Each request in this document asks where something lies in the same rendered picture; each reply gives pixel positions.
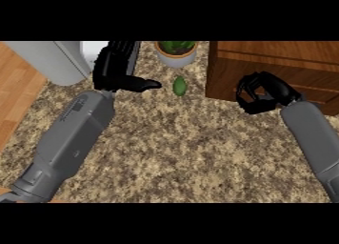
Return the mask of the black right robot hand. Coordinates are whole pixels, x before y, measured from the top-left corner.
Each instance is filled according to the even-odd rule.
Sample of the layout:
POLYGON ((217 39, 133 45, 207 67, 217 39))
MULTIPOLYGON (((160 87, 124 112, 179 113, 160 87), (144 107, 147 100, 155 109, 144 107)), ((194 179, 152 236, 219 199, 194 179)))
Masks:
POLYGON ((248 114, 269 112, 300 98, 301 94, 288 83, 266 71, 244 75, 235 87, 235 101, 248 114))

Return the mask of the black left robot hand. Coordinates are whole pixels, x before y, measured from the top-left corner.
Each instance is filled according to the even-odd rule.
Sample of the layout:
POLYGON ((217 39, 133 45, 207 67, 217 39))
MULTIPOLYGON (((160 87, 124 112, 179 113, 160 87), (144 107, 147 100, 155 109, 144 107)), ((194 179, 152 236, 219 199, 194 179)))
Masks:
POLYGON ((160 89, 161 83, 126 73, 135 41, 108 41, 94 61, 92 83, 95 90, 144 92, 160 89))

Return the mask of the brown wooden drawer cabinet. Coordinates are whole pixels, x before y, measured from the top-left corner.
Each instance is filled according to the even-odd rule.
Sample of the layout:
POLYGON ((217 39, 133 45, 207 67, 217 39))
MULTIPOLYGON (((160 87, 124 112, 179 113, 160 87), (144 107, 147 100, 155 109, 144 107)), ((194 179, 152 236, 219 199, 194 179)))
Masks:
POLYGON ((267 71, 339 114, 339 41, 210 41, 204 95, 233 101, 241 77, 267 71))

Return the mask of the green cup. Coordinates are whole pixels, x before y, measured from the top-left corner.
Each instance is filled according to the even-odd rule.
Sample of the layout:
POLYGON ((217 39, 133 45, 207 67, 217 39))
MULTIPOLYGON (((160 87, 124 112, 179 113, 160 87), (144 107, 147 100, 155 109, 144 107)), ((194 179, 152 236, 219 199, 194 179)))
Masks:
POLYGON ((186 83, 182 76, 178 76, 172 83, 172 92, 176 96, 182 96, 186 91, 186 83))

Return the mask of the pale grey appliance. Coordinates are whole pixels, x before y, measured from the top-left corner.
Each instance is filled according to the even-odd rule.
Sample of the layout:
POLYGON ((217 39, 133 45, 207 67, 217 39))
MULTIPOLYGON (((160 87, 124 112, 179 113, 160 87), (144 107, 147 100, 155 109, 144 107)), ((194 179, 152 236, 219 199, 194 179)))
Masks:
POLYGON ((5 41, 14 53, 58 86, 70 86, 92 71, 107 41, 5 41))

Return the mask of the potted green plant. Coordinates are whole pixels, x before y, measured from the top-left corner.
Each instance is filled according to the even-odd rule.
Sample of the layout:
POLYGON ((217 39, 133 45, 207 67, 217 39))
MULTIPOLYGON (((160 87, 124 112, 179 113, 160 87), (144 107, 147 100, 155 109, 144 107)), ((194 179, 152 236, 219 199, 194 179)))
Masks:
POLYGON ((182 68, 194 62, 197 41, 155 41, 154 48, 163 64, 170 68, 182 68))

